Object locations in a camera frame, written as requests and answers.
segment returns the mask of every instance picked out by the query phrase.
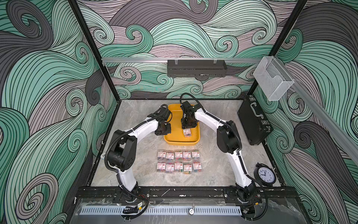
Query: black frame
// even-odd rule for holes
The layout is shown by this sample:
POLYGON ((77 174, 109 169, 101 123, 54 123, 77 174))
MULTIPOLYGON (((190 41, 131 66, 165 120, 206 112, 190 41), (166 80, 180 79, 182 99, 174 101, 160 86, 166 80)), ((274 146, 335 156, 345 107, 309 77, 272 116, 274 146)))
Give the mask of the black frame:
POLYGON ((101 143, 101 147, 98 151, 98 154, 96 156, 96 160, 92 166, 92 169, 91 169, 91 172, 90 172, 90 175, 88 177, 88 180, 87 180, 87 184, 86 186, 90 186, 91 183, 92 183, 92 180, 93 180, 93 177, 95 176, 95 173, 96 173, 96 170, 97 170, 97 167, 98 167, 98 164, 100 163, 100 160, 101 160, 101 154, 103 153, 103 150, 105 149, 105 146, 106 146, 106 142, 107 142, 107 139, 109 137, 109 134, 110 134, 110 131, 112 129, 112 126, 113 126, 113 123, 114 123, 114 120, 116 119, 116 116, 117 116, 117 113, 118 113, 118 110, 119 110, 119 107, 121 105, 121 101, 117 102, 117 105, 116 105, 116 108, 113 112, 113 115, 111 117, 111 120, 110 120, 110 123, 107 127, 107 130, 106 130, 106 133, 105 133, 105 137, 103 138, 102 140, 102 143, 101 143))
POLYGON ((101 57, 100 51, 98 50, 98 48, 95 44, 95 41, 94 41, 94 39, 91 35, 91 32, 87 26, 87 23, 84 20, 83 14, 82 14, 81 10, 79 9, 77 1, 76 0, 68 0, 68 3, 71 6, 72 12, 73 12, 74 16, 76 17, 79 26, 81 27, 84 37, 86 38, 86 40, 88 42, 89 48, 91 49, 97 63, 99 64, 100 70, 102 71, 102 74, 105 77, 105 79, 108 83, 108 86, 110 87, 110 89, 114 95, 114 98, 116 99, 117 102, 120 102, 121 99, 116 91, 116 88, 112 82, 111 76, 110 76, 107 68, 102 63, 102 57, 101 57))
MULTIPOLYGON (((149 203, 151 205, 163 204, 163 201, 168 201, 171 199, 221 199, 225 203, 233 203, 236 206, 245 205, 242 203, 237 203, 232 201, 226 194, 227 190, 230 187, 148 187, 142 186, 139 187, 138 191, 141 194, 149 194, 149 203)), ((311 224, 311 219, 309 218, 306 209, 294 187, 265 187, 266 196, 268 198, 292 198, 295 199, 297 205, 302 212, 306 222, 311 224)), ((107 201, 112 201, 113 203, 128 204, 125 201, 119 199, 121 197, 121 188, 120 187, 79 187, 75 196, 75 201, 71 207, 71 212, 68 214, 65 224, 68 224, 71 221, 74 210, 77 206, 78 201, 81 199, 92 199, 92 201, 100 201, 103 198, 106 198, 107 201)))
MULTIPOLYGON (((292 13, 288 17, 284 28, 282 29, 279 37, 277 38, 276 42, 274 43, 274 46, 272 47, 270 53, 268 56, 275 56, 277 52, 279 52, 279 49, 281 45, 284 43, 286 37, 288 34, 290 34, 290 31, 292 30, 293 26, 295 25, 295 22, 298 18, 298 16, 301 14, 301 11, 306 5, 307 0, 298 0, 292 13)), ((253 84, 251 85, 249 91, 247 92, 248 95, 253 95, 253 93, 256 90, 256 87, 258 86, 257 81, 255 80, 253 84)))
MULTIPOLYGON (((290 17, 288 18, 282 32, 280 33, 277 41, 275 42, 273 48, 271 49, 271 52, 269 54, 269 56, 274 56, 277 54, 278 50, 280 49, 282 43, 285 41, 287 35, 289 34, 289 32, 291 31, 294 23, 296 22, 299 14, 301 13, 301 11, 303 10, 305 4, 306 4, 307 0, 298 0, 295 8, 293 9, 290 17)), ((116 195, 118 193, 118 191, 120 191, 119 187, 90 187, 94 174, 96 172, 96 169, 98 167, 99 161, 100 161, 100 155, 102 154, 104 147, 106 145, 108 136, 109 136, 109 132, 111 131, 111 128, 113 126, 113 122, 116 118, 116 115, 118 113, 119 110, 119 106, 121 103, 121 99, 115 89, 115 86, 111 80, 111 76, 107 70, 107 68, 105 67, 105 65, 102 63, 102 59, 101 59, 101 55, 99 53, 99 50, 97 49, 95 42, 93 40, 93 37, 90 33, 90 30, 84 20, 84 17, 82 15, 82 12, 77 4, 76 0, 68 0, 68 3, 81 27, 82 32, 84 33, 84 36, 88 42, 88 45, 97 61, 97 63, 100 66, 100 70, 102 71, 103 76, 105 77, 116 101, 117 101, 117 105, 116 108, 114 110, 114 113, 112 115, 110 124, 107 128, 107 131, 105 133, 105 137, 103 139, 103 143, 100 147, 100 150, 97 154, 96 160, 94 162, 94 165, 92 167, 90 176, 88 178, 87 184, 85 187, 79 187, 76 196, 75 196, 75 200, 74 200, 74 204, 71 206, 71 212, 70 214, 68 214, 68 217, 65 221, 65 223, 69 223, 71 220, 71 217, 73 215, 73 212, 77 206, 77 202, 79 201, 80 198, 88 198, 88 197, 97 197, 97 198, 101 198, 101 197, 113 197, 115 198, 116 195)), ((254 81, 254 83, 252 84, 250 90, 247 92, 247 95, 253 94, 253 92, 255 91, 256 87, 257 87, 258 83, 256 81, 254 81)), ((244 96, 239 96, 236 99, 199 99, 199 100, 243 100, 244 96)), ((128 100, 164 100, 164 99, 128 99, 128 100)), ((269 150, 269 148, 266 145, 266 142, 263 141, 262 142, 265 151, 271 161, 271 165, 272 167, 274 167, 274 171, 276 174, 276 177, 278 179, 278 181, 280 182, 280 184, 285 185, 285 182, 282 178, 282 175, 280 173, 280 171, 278 170, 277 164, 273 159, 273 156, 269 150)), ((240 205, 240 203, 237 203, 237 201, 235 201, 235 199, 231 199, 234 201, 229 201, 230 198, 229 197, 225 197, 225 192, 229 187, 140 187, 139 190, 143 191, 143 192, 156 192, 158 193, 158 197, 155 197, 156 201, 157 200, 165 200, 168 198, 180 198, 182 199, 183 197, 179 197, 179 193, 185 193, 185 192, 190 192, 191 195, 193 195, 191 198, 192 199, 205 199, 205 198, 210 198, 213 199, 213 197, 215 196, 217 199, 223 199, 228 203, 232 203, 234 202, 236 205, 240 205), (168 189, 177 189, 176 190, 176 194, 178 194, 178 196, 174 196, 170 193, 165 193, 168 189)), ((269 189, 269 191, 265 191, 267 194, 267 197, 288 197, 288 198, 295 198, 302 214, 304 215, 307 223, 311 223, 311 220, 303 206, 303 203, 301 202, 299 195, 297 194, 296 190, 294 187, 287 187, 287 186, 283 186, 283 187, 266 187, 265 189, 269 189)))
POLYGON ((267 157, 269 158, 270 162, 271 162, 271 166, 273 167, 273 170, 275 172, 275 175, 276 175, 276 178, 277 180, 279 181, 279 183, 283 186, 286 186, 286 182, 285 180, 283 179, 282 175, 281 175, 281 172, 278 168, 278 165, 277 163, 275 162, 274 160, 274 157, 272 156, 272 153, 269 149, 269 147, 267 146, 267 143, 265 140, 262 141, 262 145, 263 145, 263 148, 265 149, 266 151, 266 154, 267 154, 267 157))

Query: white vent grille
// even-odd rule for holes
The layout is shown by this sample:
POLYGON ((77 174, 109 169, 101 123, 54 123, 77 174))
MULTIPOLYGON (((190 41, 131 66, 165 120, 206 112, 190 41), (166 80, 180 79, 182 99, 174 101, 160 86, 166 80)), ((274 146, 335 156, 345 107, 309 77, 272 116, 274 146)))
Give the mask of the white vent grille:
MULTIPOLYGON (((125 206, 83 206, 80 215, 124 215, 125 206)), ((187 215, 191 206, 150 206, 143 215, 187 215)), ((238 206, 195 206, 194 215, 241 215, 238 206)))

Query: yellow tray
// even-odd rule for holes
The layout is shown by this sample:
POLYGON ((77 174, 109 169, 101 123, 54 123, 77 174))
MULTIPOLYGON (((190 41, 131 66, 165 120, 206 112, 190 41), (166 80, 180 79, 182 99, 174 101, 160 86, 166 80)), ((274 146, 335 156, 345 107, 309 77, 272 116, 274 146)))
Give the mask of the yellow tray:
POLYGON ((190 137, 184 137, 181 122, 181 119, 183 117, 183 111, 180 108, 180 104, 169 104, 168 109, 173 113, 173 118, 170 121, 171 133, 164 135, 164 140, 172 146, 196 145, 200 140, 199 123, 195 128, 190 129, 192 133, 190 137))

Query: briefcase handle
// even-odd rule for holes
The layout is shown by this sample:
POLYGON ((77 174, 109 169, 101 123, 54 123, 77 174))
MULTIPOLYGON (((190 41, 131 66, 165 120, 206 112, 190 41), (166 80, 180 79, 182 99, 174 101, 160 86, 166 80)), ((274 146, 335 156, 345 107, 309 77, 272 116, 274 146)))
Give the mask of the briefcase handle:
POLYGON ((253 114, 254 114, 256 117, 261 117, 261 119, 263 119, 263 114, 257 114, 256 111, 255 111, 255 109, 254 109, 254 107, 253 107, 252 105, 254 105, 254 106, 256 107, 256 106, 257 106, 256 102, 253 102, 253 103, 250 104, 250 107, 251 107, 251 109, 252 109, 252 112, 253 112, 253 114))

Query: screw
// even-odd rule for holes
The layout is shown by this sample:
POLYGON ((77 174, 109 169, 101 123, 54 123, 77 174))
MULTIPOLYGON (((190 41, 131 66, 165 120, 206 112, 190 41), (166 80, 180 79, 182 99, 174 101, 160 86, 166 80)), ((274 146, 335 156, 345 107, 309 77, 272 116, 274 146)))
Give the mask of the screw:
POLYGON ((189 216, 194 215, 194 209, 189 209, 189 211, 188 211, 188 215, 189 215, 189 216))

